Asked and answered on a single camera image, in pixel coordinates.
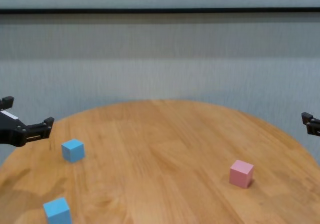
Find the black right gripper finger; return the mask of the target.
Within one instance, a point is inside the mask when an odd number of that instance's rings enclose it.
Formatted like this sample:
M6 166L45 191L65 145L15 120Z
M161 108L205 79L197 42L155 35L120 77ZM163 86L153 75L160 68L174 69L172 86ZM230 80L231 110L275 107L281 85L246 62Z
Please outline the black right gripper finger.
M309 135L319 136L320 134L320 121L314 118L311 114L303 112L301 114L302 122L306 126Z

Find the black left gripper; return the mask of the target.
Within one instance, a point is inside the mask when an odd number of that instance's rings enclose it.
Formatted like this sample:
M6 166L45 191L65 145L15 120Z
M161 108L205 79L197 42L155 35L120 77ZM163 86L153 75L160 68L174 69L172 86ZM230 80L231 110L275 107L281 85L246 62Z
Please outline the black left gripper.
M42 123L26 126L18 117L5 111L13 106L13 102L13 96L3 97L0 100L0 143L22 147L28 142L49 138L55 119L49 117Z

